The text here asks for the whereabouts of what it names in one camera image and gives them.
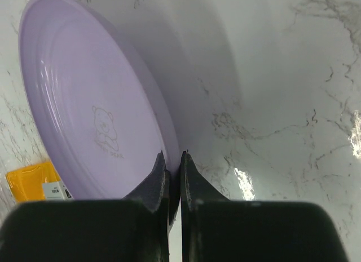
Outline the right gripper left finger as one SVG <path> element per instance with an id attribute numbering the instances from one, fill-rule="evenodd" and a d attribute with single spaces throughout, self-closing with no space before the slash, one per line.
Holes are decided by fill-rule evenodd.
<path id="1" fill-rule="evenodd" d="M 170 173 L 163 152 L 151 173 L 124 199 L 131 207 L 131 261 L 169 261 Z"/>

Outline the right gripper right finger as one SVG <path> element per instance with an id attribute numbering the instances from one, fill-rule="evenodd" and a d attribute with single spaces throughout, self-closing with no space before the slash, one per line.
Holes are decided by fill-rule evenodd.
<path id="1" fill-rule="evenodd" d="M 191 155 L 184 151 L 180 163 L 180 204 L 182 212 L 182 260 L 190 261 L 191 218 L 190 213 L 197 199 L 229 201 L 199 173 Z"/>

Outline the lavender plate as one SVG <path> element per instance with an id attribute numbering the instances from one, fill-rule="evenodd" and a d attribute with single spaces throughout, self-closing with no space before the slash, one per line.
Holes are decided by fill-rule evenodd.
<path id="1" fill-rule="evenodd" d="M 34 122 L 75 199 L 119 199 L 159 153 L 175 179 L 181 153 L 164 97 L 136 49 L 78 0 L 30 0 L 19 61 Z"/>

